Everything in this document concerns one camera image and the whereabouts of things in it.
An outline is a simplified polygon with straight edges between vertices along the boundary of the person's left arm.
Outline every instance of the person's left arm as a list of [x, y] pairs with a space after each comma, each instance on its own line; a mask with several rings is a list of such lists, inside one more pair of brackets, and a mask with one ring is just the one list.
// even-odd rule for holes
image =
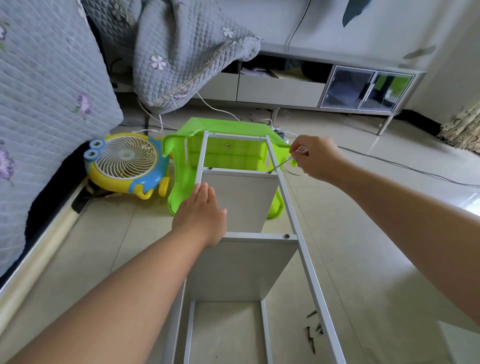
[[43, 330], [8, 364], [140, 364], [195, 260], [226, 231], [215, 192], [195, 185], [172, 231], [139, 253]]

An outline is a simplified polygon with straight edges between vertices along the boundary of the human hand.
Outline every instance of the human hand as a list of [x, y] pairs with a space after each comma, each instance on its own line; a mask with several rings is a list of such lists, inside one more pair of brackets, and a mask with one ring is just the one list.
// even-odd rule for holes
[[[308, 152], [295, 152], [301, 146], [305, 146]], [[290, 153], [305, 173], [329, 183], [344, 166], [352, 164], [332, 139], [322, 136], [300, 135], [292, 143]]]
[[217, 245], [227, 231], [227, 210], [218, 210], [215, 191], [208, 183], [197, 183], [173, 218], [172, 231], [190, 232], [204, 248]]

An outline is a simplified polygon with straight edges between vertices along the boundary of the tile floor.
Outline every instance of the tile floor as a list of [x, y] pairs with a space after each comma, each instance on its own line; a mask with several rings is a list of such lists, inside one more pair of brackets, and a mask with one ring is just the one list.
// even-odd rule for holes
[[[144, 115], [122, 96], [124, 124], [113, 132], [142, 129]], [[229, 108], [248, 121], [269, 112]], [[191, 116], [233, 118], [203, 106], [164, 115], [179, 127]], [[381, 119], [313, 111], [281, 110], [276, 125], [293, 133], [332, 137], [339, 145], [394, 160], [445, 177], [480, 182], [480, 157], [455, 150], [415, 127], [393, 121], [381, 137]], [[480, 190], [424, 176], [346, 152], [356, 163], [388, 178], [480, 215]], [[288, 189], [348, 364], [447, 364], [437, 320], [480, 332], [439, 293], [382, 231], [336, 188], [308, 176], [286, 174]], [[166, 200], [131, 195], [93, 201], [32, 288], [0, 338], [5, 362], [82, 295], [164, 235], [171, 225]], [[264, 232], [289, 232], [283, 214]], [[316, 327], [313, 301], [300, 257], [294, 255], [266, 298], [274, 362], [322, 363], [325, 340], [314, 334], [317, 354], [305, 327]], [[264, 363], [260, 308], [253, 303], [202, 303], [196, 307], [192, 363]], [[149, 363], [158, 363], [159, 340]]]

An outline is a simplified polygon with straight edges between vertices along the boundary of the person's right arm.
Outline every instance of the person's right arm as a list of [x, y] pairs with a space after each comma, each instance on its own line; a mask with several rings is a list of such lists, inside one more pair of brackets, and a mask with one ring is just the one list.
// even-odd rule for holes
[[[294, 151], [308, 148], [308, 153]], [[290, 148], [308, 175], [349, 195], [443, 294], [480, 325], [480, 218], [350, 162], [334, 141], [300, 135]]]

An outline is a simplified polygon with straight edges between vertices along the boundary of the forearm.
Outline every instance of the forearm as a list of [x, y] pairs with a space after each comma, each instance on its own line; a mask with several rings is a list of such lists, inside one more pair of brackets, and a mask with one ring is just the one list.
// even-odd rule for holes
[[105, 279], [10, 363], [144, 363], [204, 242], [169, 233]]
[[348, 163], [329, 182], [480, 324], [480, 218]]

